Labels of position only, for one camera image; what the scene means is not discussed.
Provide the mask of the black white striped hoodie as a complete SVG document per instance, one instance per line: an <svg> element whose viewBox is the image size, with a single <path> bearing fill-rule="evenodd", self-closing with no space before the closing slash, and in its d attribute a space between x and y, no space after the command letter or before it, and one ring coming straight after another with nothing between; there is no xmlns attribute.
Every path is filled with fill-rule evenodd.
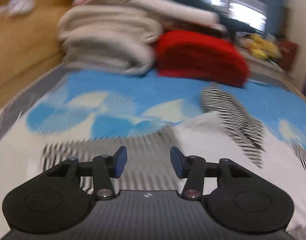
<svg viewBox="0 0 306 240"><path fill-rule="evenodd" d="M170 162L172 146L210 162L229 158L291 196L295 211L287 231L295 239L306 239L306 149L278 140L235 96L217 85L202 90L201 102L202 115L150 134L47 145L42 154L43 170L68 157L90 161L124 145L128 163L114 182L116 190L181 190L183 183Z"/></svg>

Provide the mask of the blue white patterned bedsheet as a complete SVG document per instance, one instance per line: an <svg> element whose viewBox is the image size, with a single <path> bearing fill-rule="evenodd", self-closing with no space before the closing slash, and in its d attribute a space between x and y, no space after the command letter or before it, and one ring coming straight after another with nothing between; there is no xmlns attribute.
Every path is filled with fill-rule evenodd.
<svg viewBox="0 0 306 240"><path fill-rule="evenodd" d="M204 88L212 82L126 76L56 68L0 110L0 237L10 189L43 171L45 146L59 142L146 135L205 113ZM262 78L243 88L217 84L281 142L306 149L306 103L282 83Z"/></svg>

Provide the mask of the folded red blanket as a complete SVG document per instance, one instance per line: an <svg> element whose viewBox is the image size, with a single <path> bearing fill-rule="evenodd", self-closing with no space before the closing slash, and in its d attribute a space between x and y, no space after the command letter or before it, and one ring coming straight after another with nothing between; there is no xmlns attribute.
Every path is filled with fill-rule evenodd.
<svg viewBox="0 0 306 240"><path fill-rule="evenodd" d="M202 33L164 33L155 52L160 76L203 79L233 87L243 87L249 77L246 61L231 42Z"/></svg>

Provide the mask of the folded white quilt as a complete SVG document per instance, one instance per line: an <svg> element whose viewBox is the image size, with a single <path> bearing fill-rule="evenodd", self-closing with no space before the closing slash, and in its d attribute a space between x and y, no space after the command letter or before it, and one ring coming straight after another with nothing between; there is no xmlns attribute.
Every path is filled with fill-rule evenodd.
<svg viewBox="0 0 306 240"><path fill-rule="evenodd" d="M57 25L67 68L143 75L155 62L152 44L163 27L147 12L116 5L81 5L68 10Z"/></svg>

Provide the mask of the yellow plush toys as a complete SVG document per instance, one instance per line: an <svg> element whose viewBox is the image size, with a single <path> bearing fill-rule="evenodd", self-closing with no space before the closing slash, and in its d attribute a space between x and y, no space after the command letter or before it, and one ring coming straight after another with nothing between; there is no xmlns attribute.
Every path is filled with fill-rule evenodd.
<svg viewBox="0 0 306 240"><path fill-rule="evenodd" d="M263 39L258 34L248 34L244 37L243 47L256 59L267 61L269 59L280 60L282 54L278 46Z"/></svg>

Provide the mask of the blue curtain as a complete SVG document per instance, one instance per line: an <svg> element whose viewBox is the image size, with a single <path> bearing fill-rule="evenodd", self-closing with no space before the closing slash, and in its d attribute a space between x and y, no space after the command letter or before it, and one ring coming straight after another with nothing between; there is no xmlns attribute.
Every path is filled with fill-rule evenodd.
<svg viewBox="0 0 306 240"><path fill-rule="evenodd" d="M281 30L286 0L266 0L266 2L267 19L264 32L265 34L278 34Z"/></svg>

